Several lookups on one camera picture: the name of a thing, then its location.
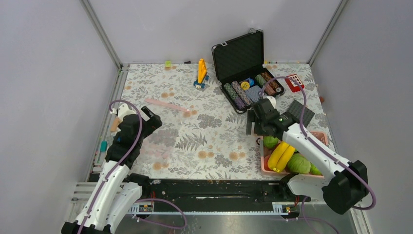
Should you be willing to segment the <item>yellow toy bananas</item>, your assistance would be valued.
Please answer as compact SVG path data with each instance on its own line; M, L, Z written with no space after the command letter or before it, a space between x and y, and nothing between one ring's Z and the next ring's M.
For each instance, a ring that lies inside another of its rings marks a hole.
M296 149L293 146L282 141L268 158L268 168L274 172L281 173L295 151Z

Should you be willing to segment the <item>pink plastic basket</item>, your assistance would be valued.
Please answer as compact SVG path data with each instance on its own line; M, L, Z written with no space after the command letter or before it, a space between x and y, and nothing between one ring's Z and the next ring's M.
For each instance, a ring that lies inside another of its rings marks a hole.
M310 132L316 139L322 142L324 145L329 146L328 142L328 135L322 131L311 131ZM261 174L263 176L284 176L287 175L288 172L286 170L282 171L281 173L277 173L275 171L269 170L267 167L268 157L272 153L272 150L268 150L263 145L263 137L258 139L258 143L260 145L260 154L261 154Z

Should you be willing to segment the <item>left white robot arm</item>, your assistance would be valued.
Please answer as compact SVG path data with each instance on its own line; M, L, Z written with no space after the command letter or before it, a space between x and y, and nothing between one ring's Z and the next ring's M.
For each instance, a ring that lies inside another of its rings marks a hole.
M160 128L162 121L146 106L141 111L148 120L126 104L118 107L120 130L107 150L99 180L82 211L73 222L64 223L61 233L113 234L132 204L149 198L149 178L130 174L130 169L140 155L143 140Z

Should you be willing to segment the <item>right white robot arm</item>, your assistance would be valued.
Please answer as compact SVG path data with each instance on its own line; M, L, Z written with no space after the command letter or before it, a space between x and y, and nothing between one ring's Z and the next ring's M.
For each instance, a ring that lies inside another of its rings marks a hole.
M359 160L351 162L322 144L304 127L302 119L290 112L279 113L272 98L262 98L247 112L247 134L277 137L303 154L326 180L321 188L299 192L299 185L289 179L279 188L281 198L291 201L297 195L307 195L323 200L331 210L342 215L351 208L357 209L356 204L371 195L372 203L365 210L372 209L376 197L368 184L366 166Z

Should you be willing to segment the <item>green toy custard apple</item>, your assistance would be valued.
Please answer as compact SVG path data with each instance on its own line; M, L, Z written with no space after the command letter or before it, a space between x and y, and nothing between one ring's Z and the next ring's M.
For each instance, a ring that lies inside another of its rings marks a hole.
M267 149L274 149L278 143L279 139L277 137L273 136L264 136L263 137L263 146Z

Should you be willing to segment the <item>black poker chip case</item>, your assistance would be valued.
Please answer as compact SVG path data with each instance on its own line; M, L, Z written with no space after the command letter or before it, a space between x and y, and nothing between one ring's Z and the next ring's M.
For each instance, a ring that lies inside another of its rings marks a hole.
M264 66L264 34L258 29L212 46L215 75L220 89L236 113L243 114L252 105L284 94L285 88Z

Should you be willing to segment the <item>clear pink zip bag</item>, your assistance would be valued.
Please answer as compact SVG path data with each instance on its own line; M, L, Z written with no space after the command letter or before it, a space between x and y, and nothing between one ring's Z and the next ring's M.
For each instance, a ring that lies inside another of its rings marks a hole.
M142 148L143 158L152 169L159 171L169 166L169 158L174 151L179 131L184 120L191 116L191 111L181 104L154 98L147 98L145 102L160 116L162 126L146 138Z

